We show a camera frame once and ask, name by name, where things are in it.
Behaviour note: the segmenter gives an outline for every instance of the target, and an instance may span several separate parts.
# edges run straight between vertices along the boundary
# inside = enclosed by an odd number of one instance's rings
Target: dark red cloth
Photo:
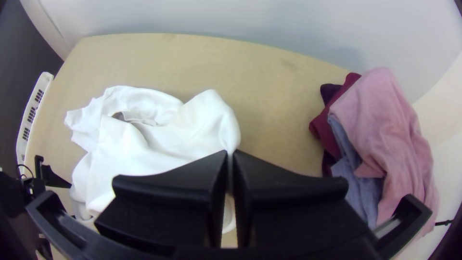
[[[339,91],[334,94],[323,111],[309,124],[309,131],[321,141],[324,149],[336,160],[339,160],[341,155],[337,141],[335,140],[334,134],[332,133],[331,126],[329,123],[327,123],[327,115],[329,114],[331,105],[341,95],[343,95],[343,93],[345,93],[360,77],[361,75],[359,74],[349,73],[345,78],[345,83],[342,85]]]

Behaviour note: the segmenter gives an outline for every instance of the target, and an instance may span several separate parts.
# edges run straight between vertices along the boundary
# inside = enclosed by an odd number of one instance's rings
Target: pile of clothes
[[[346,178],[346,200],[370,228],[412,194],[433,211],[420,236],[432,231],[438,212],[432,154],[393,73],[350,73],[343,85],[322,85],[321,96],[325,108],[309,130],[325,149],[323,174]]]

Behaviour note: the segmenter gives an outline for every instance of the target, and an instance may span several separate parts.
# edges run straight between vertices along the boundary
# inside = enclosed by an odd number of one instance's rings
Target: table top
[[[128,85],[183,102],[215,89],[236,114],[240,150],[300,174],[321,176],[322,147],[308,125],[324,108],[320,85],[342,84],[348,72],[298,53],[230,39],[180,34],[85,38],[42,99],[26,165],[34,169],[34,156],[41,155],[44,164],[71,182],[86,152],[71,142],[63,123],[66,112],[87,106],[108,87]],[[68,196],[67,190],[54,190]]]

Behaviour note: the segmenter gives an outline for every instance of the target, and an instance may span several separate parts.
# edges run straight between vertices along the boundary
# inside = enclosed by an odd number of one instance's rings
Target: dark purple cloth
[[[321,85],[321,97],[322,97],[322,101],[324,101],[324,105],[327,105],[331,101],[335,93],[337,93],[341,87],[342,85],[335,85],[335,84]]]

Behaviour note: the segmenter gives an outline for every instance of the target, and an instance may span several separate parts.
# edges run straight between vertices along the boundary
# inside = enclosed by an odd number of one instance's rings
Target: pink cloth
[[[412,194],[433,211],[420,236],[432,231],[439,204],[432,153],[392,72],[386,68],[367,72],[331,106],[330,113],[363,160],[355,175],[385,177],[377,224],[392,216],[403,196]]]

